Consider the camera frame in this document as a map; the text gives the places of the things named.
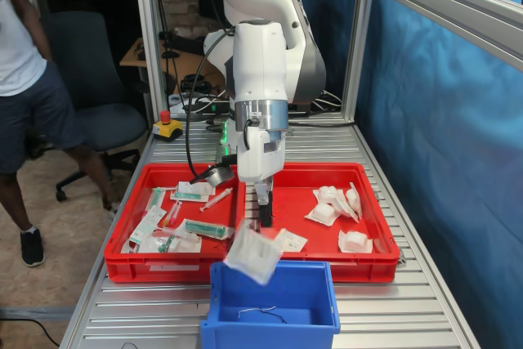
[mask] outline dark shorts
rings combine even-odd
[[[0,173],[17,172],[25,161],[25,134],[34,125],[56,148],[81,145],[84,137],[73,104],[55,64],[14,96],[0,96]]]

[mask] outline blue bin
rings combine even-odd
[[[261,286],[214,263],[211,306],[200,331],[202,349],[331,349],[340,319],[330,265],[279,262],[269,284]]]

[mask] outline red tray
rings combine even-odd
[[[207,164],[197,164],[202,172]],[[190,181],[192,173],[186,163],[150,164],[143,167],[125,208],[114,228],[104,257],[109,277],[114,282],[209,282],[209,267],[223,260],[229,242],[203,237],[201,253],[120,253],[140,222],[151,190],[173,187]],[[360,194],[363,219],[359,224],[339,217],[331,227],[305,219],[316,206],[312,190],[335,186],[348,190],[353,182]],[[234,189],[231,197],[215,208],[199,211],[202,204],[183,203],[178,223],[183,218],[238,227],[244,218],[245,186],[237,178],[218,187]],[[166,195],[162,208],[168,211],[174,202]],[[357,163],[286,163],[275,175],[273,224],[308,239],[301,253],[284,253],[283,259],[330,262],[335,282],[391,282],[396,273],[400,251],[382,214],[364,169]],[[341,253],[337,246],[340,230],[357,230],[373,239],[373,253]]]
[[[339,217],[328,227],[305,218],[317,205],[313,190],[335,186],[345,193],[351,182],[360,195],[360,223]],[[239,190],[239,199],[245,201],[244,187]],[[272,211],[275,233],[286,228],[308,239],[302,252],[284,253],[282,259],[330,262],[335,282],[393,281],[400,250],[358,163],[286,163],[284,170],[275,175]],[[373,252],[342,253],[337,245],[340,230],[365,233],[373,239]]]
[[[201,173],[207,167],[207,164],[196,164],[194,169]],[[209,282],[209,268],[214,262],[223,260],[229,245],[228,241],[218,241],[203,236],[201,253],[121,253],[122,246],[142,219],[152,189],[174,187],[179,181],[190,181],[193,178],[186,163],[152,163],[143,167],[104,250],[105,264],[112,281]],[[203,204],[184,202],[178,215],[177,226],[181,224],[183,218],[189,218],[235,227],[239,206],[238,179],[235,178],[217,187],[217,195],[225,188],[231,187],[234,189],[231,196],[203,213],[199,211]],[[162,209],[166,211],[169,211],[174,204],[169,196],[167,192],[162,204]]]

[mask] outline wooden desk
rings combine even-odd
[[[138,60],[137,54],[139,53],[136,50],[136,47],[138,44],[143,43],[142,38],[138,38],[134,44],[132,44],[131,49],[125,54],[123,59],[120,61],[120,65],[124,67],[144,67],[147,68],[147,62]],[[159,40],[159,48],[161,53],[165,52],[165,48],[163,48],[163,40]],[[186,77],[186,75],[189,74],[196,74],[196,71],[198,70],[198,66],[200,62],[203,59],[203,56],[194,55],[192,53],[187,53],[183,51],[175,51],[180,54],[180,57],[177,57],[174,59],[174,61],[177,64],[177,71],[178,71],[178,78],[180,81],[183,80],[183,78]],[[172,66],[172,61],[170,59],[163,59],[161,58],[160,53],[160,62],[162,65],[163,72],[167,72],[167,61],[169,60],[169,74],[176,77],[174,72],[174,67]],[[213,86],[218,86],[219,90],[222,90],[226,86],[226,80],[221,74],[220,70],[218,70],[214,65],[209,63],[208,61],[205,62],[205,65],[203,65],[202,68],[202,75],[205,75],[205,80],[210,82]]]

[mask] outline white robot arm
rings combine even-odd
[[[231,99],[227,143],[238,176],[253,182],[270,225],[272,177],[284,167],[288,103],[310,104],[325,86],[325,67],[301,0],[224,0],[234,37],[208,59],[226,76]],[[222,36],[209,34],[207,51]]]

